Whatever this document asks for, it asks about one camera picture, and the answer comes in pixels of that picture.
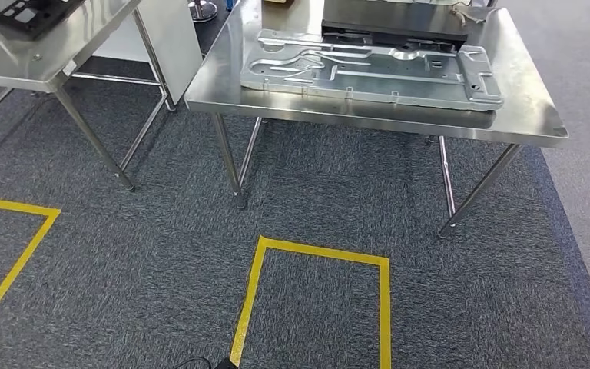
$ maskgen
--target metal sheet part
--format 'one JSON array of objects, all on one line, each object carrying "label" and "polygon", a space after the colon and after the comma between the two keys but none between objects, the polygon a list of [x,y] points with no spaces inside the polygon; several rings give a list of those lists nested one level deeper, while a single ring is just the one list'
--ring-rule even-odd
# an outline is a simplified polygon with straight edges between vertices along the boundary
[{"label": "metal sheet part", "polygon": [[240,73],[244,87],[402,105],[488,111],[503,98],[485,49],[438,52],[341,45],[319,35],[261,30]]}]

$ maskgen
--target gray carpet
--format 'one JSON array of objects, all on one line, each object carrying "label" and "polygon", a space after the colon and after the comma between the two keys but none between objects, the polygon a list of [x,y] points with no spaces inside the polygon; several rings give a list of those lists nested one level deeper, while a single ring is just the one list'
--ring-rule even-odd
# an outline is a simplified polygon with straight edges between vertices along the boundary
[{"label": "gray carpet", "polygon": [[[99,81],[68,89],[117,158],[158,96]],[[226,118],[240,158],[253,119]],[[448,144],[462,199],[503,145]],[[555,226],[536,155],[526,149],[440,241],[442,175],[422,136],[269,121],[238,211],[206,115],[161,112],[129,193],[56,100],[16,91],[0,107],[0,198],[62,214],[0,304],[0,367],[220,360],[263,234],[390,259],[393,367],[590,368],[590,305],[574,287],[590,291],[588,275],[556,237],[570,230]],[[0,279],[40,222],[3,213]],[[370,266],[268,251],[241,367],[377,367],[377,286]]]}]

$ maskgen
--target metal table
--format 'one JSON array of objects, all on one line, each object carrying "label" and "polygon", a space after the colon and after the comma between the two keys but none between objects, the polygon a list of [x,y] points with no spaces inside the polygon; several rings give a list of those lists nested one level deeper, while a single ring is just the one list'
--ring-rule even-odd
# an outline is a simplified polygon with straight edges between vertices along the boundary
[{"label": "metal table", "polygon": [[[449,220],[439,231],[440,237],[444,237],[474,200],[492,185],[522,145],[558,147],[567,141],[568,133],[562,120],[505,9],[464,8],[477,18],[485,16],[483,12],[491,12],[485,23],[468,23],[467,45],[480,45],[486,49],[505,99],[503,108],[496,112],[477,112],[304,97],[242,88],[239,72],[259,30],[320,33],[323,0],[294,0],[287,7],[262,3],[261,0],[239,2],[184,95],[189,109],[212,113],[227,174],[240,207],[245,205],[241,187],[261,118],[256,120],[237,172],[221,113],[437,136],[449,213]],[[445,136],[510,144],[458,207],[453,200]]]},{"label": "metal table", "polygon": [[[0,10],[11,0],[0,0]],[[0,94],[0,102],[13,88],[32,91],[51,92],[64,105],[89,141],[95,146],[105,164],[121,180],[123,185],[133,190],[134,186],[124,173],[132,155],[148,132],[154,118],[166,104],[168,110],[175,110],[173,99],[167,89],[166,80],[157,61],[148,32],[137,10],[141,0],[85,0],[62,23],[47,35],[34,42],[5,40],[0,35],[0,86],[6,89]],[[151,68],[156,80],[145,80],[120,76],[105,76],[79,73],[76,70],[98,49],[108,36],[118,28],[130,14],[137,24],[141,39],[150,56]],[[143,128],[135,138],[130,150],[120,165],[114,161],[96,134],[91,130],[71,98],[63,89],[69,77],[119,81],[139,85],[155,85],[161,92],[161,99],[147,118]]]}]

